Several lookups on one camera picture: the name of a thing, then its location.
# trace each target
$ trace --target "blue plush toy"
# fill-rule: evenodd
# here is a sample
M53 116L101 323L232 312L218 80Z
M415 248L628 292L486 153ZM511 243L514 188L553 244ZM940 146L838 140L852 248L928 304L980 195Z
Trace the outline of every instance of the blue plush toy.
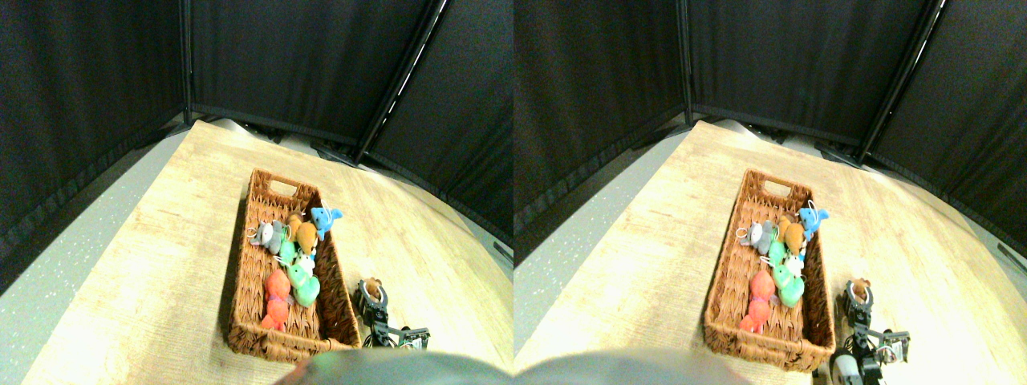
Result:
M828 215L828 210L823 208L816 209L816 206L812 207L813 208L799 208L799 218L802 220L802 227L806 229L804 234L806 235L807 241L813 239L813 233L821 228L821 222L831 218L831 216Z
M332 229L335 220L342 219L342 211L333 208L329 214L328 208L314 207L310 209L310 216L313 217L314 226L317 227L317 238L325 240L325 233Z

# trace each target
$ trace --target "green plush toy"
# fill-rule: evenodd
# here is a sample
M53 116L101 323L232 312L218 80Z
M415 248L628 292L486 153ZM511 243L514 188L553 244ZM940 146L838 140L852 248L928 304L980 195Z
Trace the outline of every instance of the green plush toy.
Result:
M776 240L770 241L770 251L767 252L767 257L770 258L770 266L777 266L785 262L785 256L788 252L785 251L785 243L778 242Z
M275 258L281 267L288 268L296 261L296 243L290 242L284 234L281 235L281 246L278 248L278 258Z
M293 297L303 307L310 307L320 293L320 281L299 264L289 266L289 281L293 284Z
M795 307L802 298L802 293L806 291L806 282L802 277L796 276L784 264L774 265L773 282L777 286L777 298L781 303L788 307Z

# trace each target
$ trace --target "red plush toy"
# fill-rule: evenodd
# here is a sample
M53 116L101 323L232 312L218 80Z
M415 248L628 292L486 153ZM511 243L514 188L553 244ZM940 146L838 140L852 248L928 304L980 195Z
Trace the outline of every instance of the red plush toy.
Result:
M271 276L264 281L264 299L267 301L267 315L260 322L262 328L286 331L286 320L289 319L289 277L281 269L274 269Z
M773 278L766 269L760 269L759 273L753 277L749 283L750 292L753 294L749 302L749 315L741 318L738 328L744 331L763 334L763 324L770 318L770 296L773 295Z

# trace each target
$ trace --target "wicker basket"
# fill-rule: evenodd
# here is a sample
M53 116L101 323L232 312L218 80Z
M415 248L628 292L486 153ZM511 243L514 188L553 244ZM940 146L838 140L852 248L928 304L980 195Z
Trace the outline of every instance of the wicker basket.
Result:
M767 181L789 187L791 192L774 195L764 189ZM810 199L813 193L806 186L753 169L746 171L702 316L706 343L713 351L800 372L812 372L834 353L834 314L828 306L820 235L813 235L806 246L802 270L806 287L796 307L771 305L762 335L738 328L749 308L750 280L759 269L769 268L760 263L754 247L738 244L734 230L753 222L776 223L782 215L797 213Z
M296 187L292 196L270 189L271 181ZM262 169L254 169L246 198L245 228L255 228L261 221L286 221L289 213L321 206L317 188L281 178ZM346 282L342 279L339 257L332 232L317 244L314 275L320 280L317 300L309 308L290 306L286 332L261 328L264 317L264 280L279 269L270 252L252 245L243 231L232 300L228 345L237 353L256 355L275 361L295 362L312 354L329 350L359 347L356 317L350 303Z

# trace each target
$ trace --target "curtain frame pole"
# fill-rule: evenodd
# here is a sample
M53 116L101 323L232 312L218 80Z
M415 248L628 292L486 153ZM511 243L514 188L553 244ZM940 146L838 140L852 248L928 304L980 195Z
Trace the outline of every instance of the curtain frame pole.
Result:
M931 32L934 32L935 27L942 18L944 12L945 0L931 0L929 5L924 10L924 14L917 24L919 28L915 36L915 40L913 40L912 44L907 47L902 67L900 67L900 71L892 76L891 84L888 87L888 94L884 99L884 104L881 105L877 111L877 116L874 117L873 128L866 137L864 137L863 143L860 145L860 150L855 157L855 162L858 164L863 164L865 162L867 155L870 154L870 150L873 149L874 145L881 138L881 133L884 132L889 118L891 117L891 112L895 111L899 100L902 98L903 93L905 93L906 86L909 85L909 81L916 70L916 65L919 63L920 56L927 50L927 44L929 43Z
M417 32L404 51L404 60L397 71L392 75L392 81L382 101L378 104L378 111L374 119L371 120L367 129L364 130L359 143L349 155L354 166L360 164L360 160L364 159L364 156L367 155L368 151L375 144L379 133L381 133L382 128L384 128L388 121L392 109L403 97L407 81L410 80L417 69L418 60L424 54L430 43L432 33L439 24L442 23L447 8L446 5L447 0L434 0L427 4L425 10L421 13L421 21L418 23Z

